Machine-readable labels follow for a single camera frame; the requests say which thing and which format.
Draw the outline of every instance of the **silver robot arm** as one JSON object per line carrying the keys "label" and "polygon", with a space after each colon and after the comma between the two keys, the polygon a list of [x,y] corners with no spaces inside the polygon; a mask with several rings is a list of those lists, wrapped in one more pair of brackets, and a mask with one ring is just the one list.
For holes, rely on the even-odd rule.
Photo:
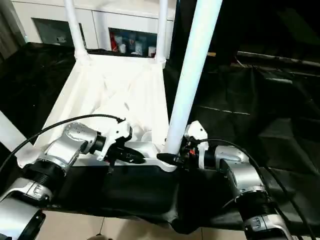
{"label": "silver robot arm", "polygon": [[214,155],[216,169],[229,179],[247,239],[293,240],[248,156],[232,146],[217,146]]}
{"label": "silver robot arm", "polygon": [[187,126],[179,155],[159,153],[157,158],[182,168],[215,169],[229,180],[236,207],[248,240],[293,240],[286,223],[274,208],[257,170],[248,156],[232,146],[209,149],[208,138],[198,121]]}
{"label": "silver robot arm", "polygon": [[123,146],[131,136],[132,128],[126,121],[119,123],[107,137],[84,124],[68,124],[61,137],[33,164],[26,165],[22,176],[0,196],[0,240],[33,240],[37,236],[46,218],[38,206],[52,200],[80,154],[100,151],[99,161],[108,154],[114,159],[141,163],[143,155],[132,149],[126,151]]}

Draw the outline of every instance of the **floor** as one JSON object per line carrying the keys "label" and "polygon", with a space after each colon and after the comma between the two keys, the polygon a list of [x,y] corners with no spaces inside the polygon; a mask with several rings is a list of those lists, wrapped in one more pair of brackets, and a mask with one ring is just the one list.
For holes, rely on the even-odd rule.
{"label": "floor", "polygon": [[37,240],[86,240],[100,233],[113,240],[245,240],[242,231],[199,228],[179,234],[146,221],[46,211]]}

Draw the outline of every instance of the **black cable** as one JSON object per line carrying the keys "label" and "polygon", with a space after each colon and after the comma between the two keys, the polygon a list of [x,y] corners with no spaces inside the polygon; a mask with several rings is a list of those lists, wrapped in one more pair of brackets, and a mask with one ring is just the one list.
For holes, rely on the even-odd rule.
{"label": "black cable", "polygon": [[116,116],[112,116],[112,115],[107,115],[107,114],[88,114],[88,115],[82,115],[82,116],[76,116],[76,117],[71,117],[69,119],[63,120],[63,121],[59,121],[55,124],[52,124],[50,126],[45,127],[44,129],[42,129],[41,131],[37,132],[36,134],[34,134],[33,136],[29,137],[28,139],[26,139],[25,141],[23,141],[19,146],[17,146],[9,155],[8,157],[4,160],[2,166],[0,167],[0,173],[3,170],[3,168],[5,167],[5,165],[7,164],[7,162],[10,160],[10,158],[12,156],[14,156],[21,148],[24,147],[24,145],[26,145],[27,143],[29,143],[31,140],[35,139],[36,137],[38,137],[39,135],[45,133],[46,131],[49,131],[50,129],[53,129],[57,126],[60,126],[62,124],[66,124],[72,121],[76,121],[79,119],[86,119],[86,118],[93,118],[93,117],[103,117],[103,118],[110,118],[110,119],[115,119],[117,120],[118,123],[122,122],[123,119],[116,117]]}
{"label": "black cable", "polygon": [[[267,191],[269,189],[267,182],[265,180],[265,178],[262,175],[262,172],[259,168],[258,163],[255,161],[255,159],[241,146],[231,142],[231,141],[227,141],[224,139],[219,139],[219,138],[207,138],[207,139],[202,139],[200,140],[200,142],[222,142],[225,144],[229,144],[237,149],[239,149],[240,151],[244,152],[250,159],[250,163],[253,165],[253,167],[255,168],[255,170],[257,171],[257,173],[260,175],[261,180],[263,182],[263,184],[265,185],[265,187],[267,188]],[[295,211],[298,213],[299,217],[302,220],[302,223],[304,224],[304,226],[308,229],[310,237],[312,240],[316,240],[316,236],[314,234],[314,232],[311,229],[311,226],[309,225],[309,223],[307,222],[306,217],[304,216],[304,214],[302,213],[300,207],[296,204],[296,202],[290,197],[287,189],[285,188],[285,186],[283,185],[283,183],[280,181],[280,179],[277,177],[277,175],[266,165],[263,166],[264,169],[266,169],[268,171],[268,173],[270,173],[270,175],[274,178],[274,180],[276,181],[276,183],[280,186],[280,188],[282,189],[284,195],[286,196],[286,198],[291,202],[293,208],[295,209]]]}

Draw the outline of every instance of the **white cabinet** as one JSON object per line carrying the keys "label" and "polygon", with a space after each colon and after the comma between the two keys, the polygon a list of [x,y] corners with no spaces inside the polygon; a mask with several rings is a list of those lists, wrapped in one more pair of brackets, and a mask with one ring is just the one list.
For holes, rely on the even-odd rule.
{"label": "white cabinet", "polygon": [[[73,46],[63,0],[12,2],[28,42]],[[148,55],[149,47],[155,49],[159,17],[157,0],[74,0],[74,6],[87,49],[123,50],[122,45],[127,53],[141,54],[142,49],[144,56]],[[176,0],[168,0],[167,58],[171,50],[175,8]]]}
{"label": "white cabinet", "polygon": [[[65,8],[44,4],[13,2],[28,42],[72,46]],[[98,48],[92,11],[76,9],[82,37],[88,49]]]}

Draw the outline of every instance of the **shelf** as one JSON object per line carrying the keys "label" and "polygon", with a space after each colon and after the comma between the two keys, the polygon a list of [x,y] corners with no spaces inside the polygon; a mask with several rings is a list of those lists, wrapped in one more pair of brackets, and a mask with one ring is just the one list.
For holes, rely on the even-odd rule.
{"label": "shelf", "polygon": [[[159,18],[158,0],[73,0],[76,9]],[[64,0],[12,0],[12,2],[64,6]],[[174,21],[177,0],[168,0],[167,20]]]}

